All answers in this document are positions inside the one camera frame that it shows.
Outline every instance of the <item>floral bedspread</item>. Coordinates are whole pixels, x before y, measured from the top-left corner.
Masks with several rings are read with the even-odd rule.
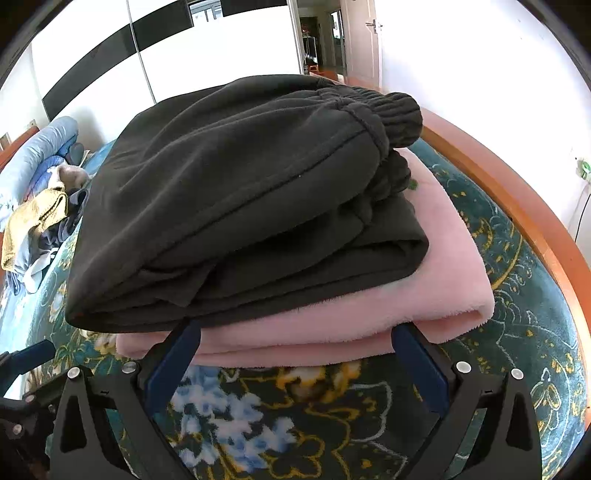
[[[102,158],[109,147],[99,152]],[[525,373],[538,417],[543,478],[550,479],[584,429],[586,384],[569,308],[497,205],[425,142],[411,150],[466,222],[496,300],[492,320],[441,347],[454,362],[468,361],[483,372],[518,367]],[[37,298],[27,300],[33,319],[28,342],[49,338],[57,348],[55,360],[30,375],[30,386],[72,365],[106,373],[126,360],[115,353],[115,335],[64,321],[76,238],[62,246]],[[121,422],[110,415],[129,464],[137,468]],[[190,367],[157,419],[185,465],[204,480],[394,479],[435,421],[395,355],[314,368]],[[449,477],[461,470],[481,421],[477,414]]]

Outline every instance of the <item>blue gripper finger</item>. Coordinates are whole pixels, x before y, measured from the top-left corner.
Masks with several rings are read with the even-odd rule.
[[[443,417],[449,410],[452,371],[445,375],[444,366],[438,365],[426,347],[432,347],[412,323],[402,323],[392,328],[392,347],[398,360],[408,372],[411,381],[426,402],[429,410]]]
[[[201,342],[199,322],[177,328],[162,342],[167,351],[158,355],[159,362],[144,385],[144,408],[150,416],[166,408]]]
[[[9,353],[0,362],[0,394],[4,396],[19,375],[52,360],[55,354],[56,347],[49,340]]]

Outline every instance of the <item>blue pillow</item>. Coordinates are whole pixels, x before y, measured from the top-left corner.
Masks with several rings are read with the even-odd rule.
[[[0,232],[4,231],[8,218],[25,199],[39,164],[55,155],[64,143],[77,134],[78,122],[69,116],[62,116],[33,135],[14,154],[0,172]]]

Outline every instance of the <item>folded pink blanket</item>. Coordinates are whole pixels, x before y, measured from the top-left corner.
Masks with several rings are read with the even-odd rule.
[[[390,330],[414,322],[434,343],[488,320],[495,303],[482,258],[451,200],[408,149],[414,205],[429,251],[410,277],[267,317],[202,330],[194,364],[218,367],[327,365],[392,352]],[[141,358],[168,332],[120,333],[117,352]]]

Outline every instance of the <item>wooden bed frame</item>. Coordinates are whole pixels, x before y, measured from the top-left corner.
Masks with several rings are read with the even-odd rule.
[[[319,75],[345,85],[387,93],[364,80],[329,70]],[[513,220],[562,291],[583,355],[588,427],[591,424],[591,270],[583,254],[550,207],[507,163],[455,125],[427,109],[421,111],[422,139],[470,177]]]
[[[6,164],[11,161],[14,154],[17,152],[19,148],[22,147],[23,143],[25,143],[29,138],[35,135],[39,131],[38,127],[31,127],[29,130],[24,132],[20,137],[18,137],[14,142],[12,142],[6,150],[0,152],[0,171],[4,169]],[[4,234],[0,232],[0,245],[2,245],[2,240],[4,239]],[[4,270],[0,268],[0,282],[4,282]]]

